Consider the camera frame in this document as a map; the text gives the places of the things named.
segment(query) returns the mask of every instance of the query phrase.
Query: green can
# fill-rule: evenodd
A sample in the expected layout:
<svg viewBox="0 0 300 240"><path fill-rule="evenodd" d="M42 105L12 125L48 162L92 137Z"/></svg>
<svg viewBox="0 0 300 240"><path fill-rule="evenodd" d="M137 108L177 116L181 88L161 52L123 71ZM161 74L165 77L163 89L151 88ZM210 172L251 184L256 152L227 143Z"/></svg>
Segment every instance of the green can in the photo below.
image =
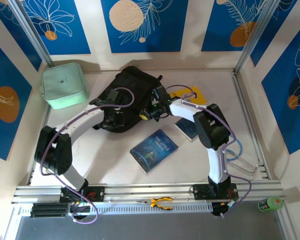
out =
<svg viewBox="0 0 300 240"><path fill-rule="evenodd" d="M284 207L284 201L279 196L272 196L258 202L261 212L271 212L280 210Z"/></svg>

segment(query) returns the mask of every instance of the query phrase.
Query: yellow-handled pliers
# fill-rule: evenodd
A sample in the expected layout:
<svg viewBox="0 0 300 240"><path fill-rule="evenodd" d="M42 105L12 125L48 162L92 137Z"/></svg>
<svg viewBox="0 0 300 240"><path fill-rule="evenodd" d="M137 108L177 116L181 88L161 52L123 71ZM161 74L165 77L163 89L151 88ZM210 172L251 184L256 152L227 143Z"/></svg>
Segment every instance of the yellow-handled pliers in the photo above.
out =
<svg viewBox="0 0 300 240"><path fill-rule="evenodd" d="M161 197L161 198L152 198L151 200L142 200L142 201L137 201L137 203L140 204L150 204L150 207L152 208L160 208L163 210L172 210L174 209L173 206L161 206L159 204L157 204L158 202L162 202L162 201L172 201L173 199L171 197L165 196L165 197Z"/></svg>

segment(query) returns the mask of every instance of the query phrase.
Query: beige circle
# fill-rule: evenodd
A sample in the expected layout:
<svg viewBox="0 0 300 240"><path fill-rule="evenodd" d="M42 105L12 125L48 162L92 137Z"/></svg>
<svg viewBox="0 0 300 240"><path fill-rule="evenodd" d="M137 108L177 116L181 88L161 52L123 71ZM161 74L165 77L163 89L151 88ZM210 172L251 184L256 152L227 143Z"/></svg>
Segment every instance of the beige circle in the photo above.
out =
<svg viewBox="0 0 300 240"><path fill-rule="evenodd" d="M134 31L144 22L141 8L131 0L116 2L109 12L110 22L121 32Z"/></svg>
<svg viewBox="0 0 300 240"><path fill-rule="evenodd" d="M8 3L8 0L0 0L0 3L3 3L3 4L5 4L5 5L8 5L9 3Z"/></svg>
<svg viewBox="0 0 300 240"><path fill-rule="evenodd" d="M216 0L216 3L219 5L225 4L228 0Z"/></svg>
<svg viewBox="0 0 300 240"><path fill-rule="evenodd" d="M144 37L140 37L140 38L139 38L139 42L143 44L143 43L146 42L146 39L145 39Z"/></svg>

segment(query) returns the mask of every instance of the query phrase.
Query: yellow card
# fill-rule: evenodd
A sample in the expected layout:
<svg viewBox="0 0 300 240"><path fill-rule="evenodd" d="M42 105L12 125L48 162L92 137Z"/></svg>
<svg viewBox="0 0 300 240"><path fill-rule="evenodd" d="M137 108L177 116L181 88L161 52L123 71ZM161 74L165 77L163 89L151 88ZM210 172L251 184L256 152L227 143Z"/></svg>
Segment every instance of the yellow card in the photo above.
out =
<svg viewBox="0 0 300 240"><path fill-rule="evenodd" d="M187 102L198 104L198 105L204 105L207 103L207 100L205 99L205 97L203 96L203 94L201 93L200 89L197 86L192 86L190 88L194 91L194 95L192 97L186 98L185 100L187 100ZM178 91L173 91L169 94L171 98L174 97L183 98L186 95L189 95L190 93L191 93L190 89L183 88Z"/></svg>

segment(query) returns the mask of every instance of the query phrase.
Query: white wall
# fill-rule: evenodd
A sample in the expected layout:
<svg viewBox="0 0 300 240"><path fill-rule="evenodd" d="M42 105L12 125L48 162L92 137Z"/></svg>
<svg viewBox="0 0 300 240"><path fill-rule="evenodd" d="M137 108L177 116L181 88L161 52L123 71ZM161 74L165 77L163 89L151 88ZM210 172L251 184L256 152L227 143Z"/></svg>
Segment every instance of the white wall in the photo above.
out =
<svg viewBox="0 0 300 240"><path fill-rule="evenodd" d="M234 68L241 51L201 52L214 1L189 0L181 52L112 54L101 1L75 0L91 54L53 55L52 60L61 61L58 65L78 60L84 72L119 70L127 65L143 70Z"/></svg>
<svg viewBox="0 0 300 240"><path fill-rule="evenodd" d="M288 209L300 234L300 150L289 155L277 125L262 80L300 30L300 0L254 68L249 59L241 72L265 145L267 162L281 180L290 203Z"/></svg>
<svg viewBox="0 0 300 240"><path fill-rule="evenodd" d="M10 219L12 211L10 203L16 186L25 184L47 105L39 87L41 74L34 69L1 21L0 48L33 87L8 160L0 159L0 237L2 237Z"/></svg>

